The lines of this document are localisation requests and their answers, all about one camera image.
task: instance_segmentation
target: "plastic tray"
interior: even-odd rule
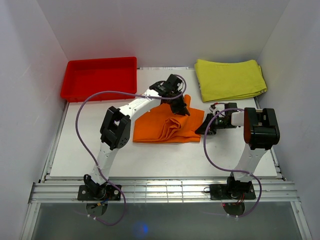
[[[137,58],[117,57],[69,61],[60,96],[70,103],[83,102],[101,91],[137,92]],[[90,101],[132,99],[116,93],[105,93]]]

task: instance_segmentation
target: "metal frame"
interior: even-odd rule
[[[302,211],[302,208],[301,208],[301,202],[292,201],[291,206],[292,206],[295,220],[296,220],[296,223],[298,224],[302,239],[311,240],[312,237],[308,228],[308,224],[307,224],[304,212]]]
[[[260,108],[258,99],[255,97],[255,104]],[[83,184],[81,178],[57,179],[51,178],[50,172],[61,136],[62,128],[67,115],[69,103],[66,103],[61,120],[56,132],[56,136],[50,148],[46,159],[45,167],[40,179],[40,183],[34,184],[29,206],[21,234],[22,240],[32,238],[35,229],[37,217],[41,203],[83,203],[77,201],[79,186]],[[291,202],[292,209],[302,236],[302,239],[311,239],[310,231],[301,209],[300,198],[298,196],[295,184],[292,181],[283,180],[279,163],[274,152],[271,149],[277,177],[263,178],[261,202]],[[112,182],[122,185],[128,203],[211,203],[221,202],[220,200],[210,200],[210,194],[204,192],[209,184],[225,184],[225,178],[206,178],[206,179],[125,179],[111,178]],[[256,192],[259,191],[259,185],[253,181],[253,187]]]
[[[29,203],[20,236],[21,240],[29,240],[32,238],[40,210],[40,205],[41,203],[38,202]]]
[[[210,200],[210,194],[205,193],[204,189],[208,188],[210,184],[227,183],[225,179],[114,179],[113,182],[122,185],[122,190],[128,203],[222,202],[221,200]],[[262,197],[260,201],[262,202],[296,202],[300,200],[295,184],[292,181],[262,180],[261,183]],[[83,201],[77,201],[80,185],[83,185],[81,181],[35,184],[30,196],[30,203],[83,203]],[[256,181],[253,182],[253,187],[258,193],[259,185]],[[232,202],[232,200],[224,200],[223,202]]]

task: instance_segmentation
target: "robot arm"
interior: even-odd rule
[[[224,104],[225,109],[236,109],[236,103]],[[198,134],[204,134],[207,125],[215,114],[209,113],[204,123],[196,130]],[[232,129],[243,126],[245,147],[241,158],[234,170],[242,170],[254,173],[259,161],[273,145],[278,144],[280,132],[275,110],[271,108],[255,109],[246,107],[244,111],[230,110],[224,116],[218,116],[210,125],[208,134],[215,135],[217,129]],[[245,199],[255,199],[252,186],[253,177],[244,172],[231,172],[227,184],[210,185],[211,199],[230,199],[231,196],[245,196]]]
[[[105,188],[103,185],[106,181],[101,177],[98,168],[108,179],[119,149],[123,148],[130,139],[131,123],[162,103],[169,104],[174,114],[190,115],[182,95],[172,99],[181,94],[181,91],[178,90],[181,83],[180,78],[171,74],[167,81],[156,82],[150,86],[143,94],[146,96],[145,98],[136,98],[124,106],[119,108],[111,106],[107,110],[100,128],[101,143],[97,157],[98,166],[93,168],[90,175],[84,176],[84,184],[92,197],[96,199],[103,197]]]

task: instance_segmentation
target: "yellow cloth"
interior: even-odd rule
[[[203,102],[247,99],[267,91],[255,60],[220,63],[198,59],[194,67]]]

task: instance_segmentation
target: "crumpled orange towel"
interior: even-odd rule
[[[135,121],[133,142],[135,143],[188,143],[200,142],[201,135],[195,130],[202,124],[205,112],[190,108],[191,97],[184,96],[190,116],[173,114],[168,104],[146,112]]]

